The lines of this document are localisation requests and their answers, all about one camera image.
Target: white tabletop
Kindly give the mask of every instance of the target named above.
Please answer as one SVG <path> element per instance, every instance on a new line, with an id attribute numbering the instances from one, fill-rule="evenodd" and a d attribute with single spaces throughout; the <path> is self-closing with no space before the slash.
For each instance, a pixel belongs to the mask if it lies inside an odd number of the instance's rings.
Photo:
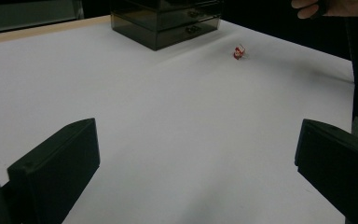
<path id="1" fill-rule="evenodd" d="M 159 51 L 109 22 L 2 42 L 0 184 L 96 118 L 101 167 L 64 223 L 343 223 L 294 159 L 302 119 L 351 129 L 353 89 L 351 62 L 226 21 Z"/>

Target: drawer organizer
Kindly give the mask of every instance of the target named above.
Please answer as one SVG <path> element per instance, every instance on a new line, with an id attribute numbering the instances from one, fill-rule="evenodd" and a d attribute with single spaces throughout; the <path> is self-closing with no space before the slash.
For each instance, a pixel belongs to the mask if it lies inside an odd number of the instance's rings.
<path id="1" fill-rule="evenodd" d="M 223 0 L 111 0 L 113 30 L 153 50 L 217 30 Z"/>

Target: finger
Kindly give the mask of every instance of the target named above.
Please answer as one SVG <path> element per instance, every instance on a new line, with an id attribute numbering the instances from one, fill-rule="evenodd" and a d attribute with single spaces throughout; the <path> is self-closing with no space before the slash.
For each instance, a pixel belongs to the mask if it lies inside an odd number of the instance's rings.
<path id="1" fill-rule="evenodd" d="M 293 8 L 308 7 L 317 2 L 318 0 L 292 0 L 292 7 Z"/>
<path id="2" fill-rule="evenodd" d="M 310 7 L 304 7 L 303 9 L 298 11 L 297 16 L 300 19 L 310 18 L 313 14 L 315 14 L 319 9 L 318 5 L 312 5 Z"/>

